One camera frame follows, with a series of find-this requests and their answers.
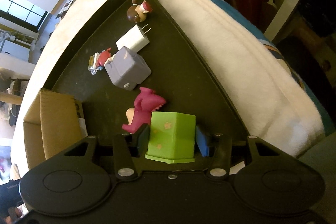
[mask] pink dinosaur toy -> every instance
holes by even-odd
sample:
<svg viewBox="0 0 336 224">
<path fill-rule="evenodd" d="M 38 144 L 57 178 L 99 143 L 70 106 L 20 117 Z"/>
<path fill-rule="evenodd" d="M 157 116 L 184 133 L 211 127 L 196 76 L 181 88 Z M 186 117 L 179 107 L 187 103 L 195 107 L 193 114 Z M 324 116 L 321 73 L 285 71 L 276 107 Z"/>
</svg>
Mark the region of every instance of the pink dinosaur toy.
<svg viewBox="0 0 336 224">
<path fill-rule="evenodd" d="M 134 101 L 134 108 L 126 111 L 128 124 L 123 124 L 123 130 L 134 134 L 143 123 L 151 124 L 152 112 L 162 107 L 166 100 L 155 94 L 155 90 L 140 87 L 141 92 Z"/>
</svg>

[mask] green container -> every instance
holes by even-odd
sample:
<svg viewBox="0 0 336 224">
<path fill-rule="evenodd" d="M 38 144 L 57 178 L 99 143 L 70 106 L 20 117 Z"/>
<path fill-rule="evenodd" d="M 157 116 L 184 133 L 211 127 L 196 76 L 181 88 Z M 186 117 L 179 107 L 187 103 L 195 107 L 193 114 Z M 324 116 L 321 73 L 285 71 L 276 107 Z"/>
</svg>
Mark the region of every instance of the green container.
<svg viewBox="0 0 336 224">
<path fill-rule="evenodd" d="M 153 112 L 145 157 L 168 164 L 194 162 L 196 116 Z"/>
</svg>

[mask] floor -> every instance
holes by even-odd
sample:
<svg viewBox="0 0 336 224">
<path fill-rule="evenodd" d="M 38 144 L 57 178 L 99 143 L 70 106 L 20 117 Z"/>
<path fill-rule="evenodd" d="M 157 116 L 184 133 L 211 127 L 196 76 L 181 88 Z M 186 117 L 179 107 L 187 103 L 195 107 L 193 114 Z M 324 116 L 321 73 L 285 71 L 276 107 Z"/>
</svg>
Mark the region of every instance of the floor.
<svg viewBox="0 0 336 224">
<path fill-rule="evenodd" d="M 51 15 L 48 24 L 44 28 L 43 32 L 39 35 L 35 49 L 29 53 L 29 62 L 37 64 L 38 59 L 41 56 L 40 49 L 45 46 L 49 40 L 49 35 L 55 30 L 55 24 L 59 22 L 59 18 Z"/>
</svg>

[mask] gray block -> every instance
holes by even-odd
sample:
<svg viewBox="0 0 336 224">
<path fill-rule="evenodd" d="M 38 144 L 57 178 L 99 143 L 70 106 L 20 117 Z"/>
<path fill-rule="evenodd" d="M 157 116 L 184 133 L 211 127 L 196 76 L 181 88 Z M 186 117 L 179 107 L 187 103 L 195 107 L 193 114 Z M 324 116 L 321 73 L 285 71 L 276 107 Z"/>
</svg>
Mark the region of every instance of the gray block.
<svg viewBox="0 0 336 224">
<path fill-rule="evenodd" d="M 113 60 L 108 60 L 105 69 L 111 82 L 126 90 L 133 90 L 152 73 L 145 60 L 127 47 L 122 47 Z"/>
</svg>

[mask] wooden beam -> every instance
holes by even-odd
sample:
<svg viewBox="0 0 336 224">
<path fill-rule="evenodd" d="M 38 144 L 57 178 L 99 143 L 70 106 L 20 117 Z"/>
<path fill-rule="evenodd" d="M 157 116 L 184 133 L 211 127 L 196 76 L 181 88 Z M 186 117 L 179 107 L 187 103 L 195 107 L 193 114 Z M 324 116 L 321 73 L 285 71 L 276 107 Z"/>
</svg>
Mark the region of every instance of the wooden beam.
<svg viewBox="0 0 336 224">
<path fill-rule="evenodd" d="M 9 94 L 9 93 L 6 93 L 6 92 L 0 92 L 0 101 L 20 106 L 21 103 L 22 103 L 22 97 L 17 96 L 17 95 L 13 95 L 13 94 Z"/>
</svg>

